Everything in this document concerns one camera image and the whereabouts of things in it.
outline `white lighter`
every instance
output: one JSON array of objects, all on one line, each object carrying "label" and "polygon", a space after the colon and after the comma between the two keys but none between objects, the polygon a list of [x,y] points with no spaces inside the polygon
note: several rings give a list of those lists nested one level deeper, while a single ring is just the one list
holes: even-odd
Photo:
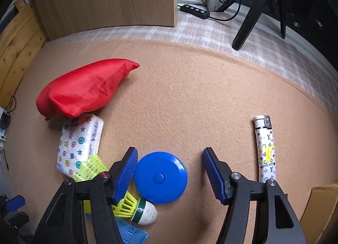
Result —
[{"label": "white lighter", "polygon": [[276,179],[276,153],[270,117],[258,115],[253,118],[258,151],[259,182]]}]

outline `white tissue package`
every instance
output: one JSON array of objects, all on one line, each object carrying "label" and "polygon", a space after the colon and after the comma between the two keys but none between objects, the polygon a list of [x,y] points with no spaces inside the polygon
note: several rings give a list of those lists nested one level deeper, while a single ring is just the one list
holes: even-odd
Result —
[{"label": "white tissue package", "polygon": [[56,168],[72,178],[92,154],[97,154],[104,121],[93,114],[66,118],[59,141]]}]

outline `yellow shuttlecock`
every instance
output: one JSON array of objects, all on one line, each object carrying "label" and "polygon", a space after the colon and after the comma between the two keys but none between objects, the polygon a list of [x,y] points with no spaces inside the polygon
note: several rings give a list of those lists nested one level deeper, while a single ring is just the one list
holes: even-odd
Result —
[{"label": "yellow shuttlecock", "polygon": [[[87,161],[82,162],[79,171],[73,174],[73,179],[76,182],[91,180],[99,173],[107,170],[108,168],[99,156],[94,154],[89,156]],[[83,203],[84,212],[91,214],[90,201],[85,200]],[[158,216],[158,212],[152,203],[143,198],[137,200],[128,191],[117,205],[112,205],[112,210],[115,217],[130,218],[130,221],[140,225],[149,225],[155,222]]]}]

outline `green band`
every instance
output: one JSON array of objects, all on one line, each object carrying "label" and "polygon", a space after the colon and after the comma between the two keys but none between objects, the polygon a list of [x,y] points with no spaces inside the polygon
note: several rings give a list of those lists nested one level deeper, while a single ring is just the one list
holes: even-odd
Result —
[{"label": "green band", "polygon": [[137,205],[137,209],[135,211],[134,217],[132,218],[132,222],[138,223],[142,217],[144,207],[146,206],[146,201],[143,198],[140,198],[139,204]]}]

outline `blue round tape measure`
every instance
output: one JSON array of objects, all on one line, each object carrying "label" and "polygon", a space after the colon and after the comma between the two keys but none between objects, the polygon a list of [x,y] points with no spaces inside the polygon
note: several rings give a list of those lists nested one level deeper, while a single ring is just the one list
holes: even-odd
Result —
[{"label": "blue round tape measure", "polygon": [[182,195],[187,186],[188,174],[176,156],[168,152],[153,152],[138,162],[134,182],[146,200],[165,204]]}]

